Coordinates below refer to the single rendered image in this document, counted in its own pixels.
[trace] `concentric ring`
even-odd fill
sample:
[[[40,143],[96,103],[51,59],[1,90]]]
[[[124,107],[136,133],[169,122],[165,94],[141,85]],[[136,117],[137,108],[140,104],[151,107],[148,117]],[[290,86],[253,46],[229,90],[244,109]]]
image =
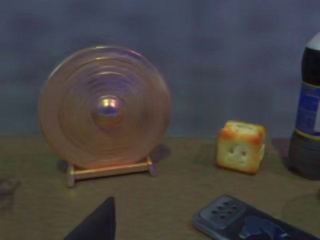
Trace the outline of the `concentric ring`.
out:
[[[125,106],[117,127],[102,128],[92,118],[105,96]],[[38,118],[44,137],[63,159],[92,168],[145,157],[168,127],[170,105],[167,85],[147,59],[101,46],[76,52],[53,71],[39,97]]]

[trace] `copper stand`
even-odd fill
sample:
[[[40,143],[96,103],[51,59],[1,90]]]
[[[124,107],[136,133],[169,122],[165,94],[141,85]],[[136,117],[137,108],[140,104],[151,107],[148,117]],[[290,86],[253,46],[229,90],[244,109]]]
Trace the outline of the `copper stand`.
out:
[[[143,160],[130,164],[118,164],[99,168],[81,169],[69,163],[67,169],[68,188],[75,186],[76,181],[85,179],[94,179],[108,176],[115,176],[121,174],[131,174],[139,172],[149,172],[151,176],[156,175],[156,169],[149,157]]]

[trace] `wall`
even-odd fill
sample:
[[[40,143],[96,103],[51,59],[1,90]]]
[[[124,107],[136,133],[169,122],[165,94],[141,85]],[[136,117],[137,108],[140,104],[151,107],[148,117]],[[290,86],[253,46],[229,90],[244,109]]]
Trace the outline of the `wall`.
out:
[[[316,0],[16,0],[0,9],[0,133],[38,133],[37,98],[72,52],[141,52],[172,93],[169,136],[213,136],[226,120],[294,128],[300,59],[320,27]]]

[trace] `table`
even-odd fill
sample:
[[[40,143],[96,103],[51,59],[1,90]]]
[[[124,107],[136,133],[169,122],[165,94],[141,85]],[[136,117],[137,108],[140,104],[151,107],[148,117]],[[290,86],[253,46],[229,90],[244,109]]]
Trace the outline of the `table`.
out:
[[[280,139],[276,146],[286,142]],[[158,176],[138,173],[85,180],[68,189],[64,162],[41,136],[1,136],[0,176],[13,175],[21,185],[13,206],[0,210],[0,239],[61,240],[114,196],[117,240],[205,240],[192,229],[191,218],[223,194],[320,235],[319,221],[306,223],[300,216],[311,206],[298,211],[292,205],[314,196],[319,183],[288,172],[281,152],[271,143],[255,176],[218,169],[214,156],[214,138],[165,138],[152,154]]]

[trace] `bread cube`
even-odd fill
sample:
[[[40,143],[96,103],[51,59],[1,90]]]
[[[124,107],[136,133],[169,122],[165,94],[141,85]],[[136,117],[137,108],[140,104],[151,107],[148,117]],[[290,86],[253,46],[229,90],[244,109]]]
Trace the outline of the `bread cube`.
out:
[[[266,133],[262,125],[227,121],[218,134],[216,165],[255,174],[264,157]]]

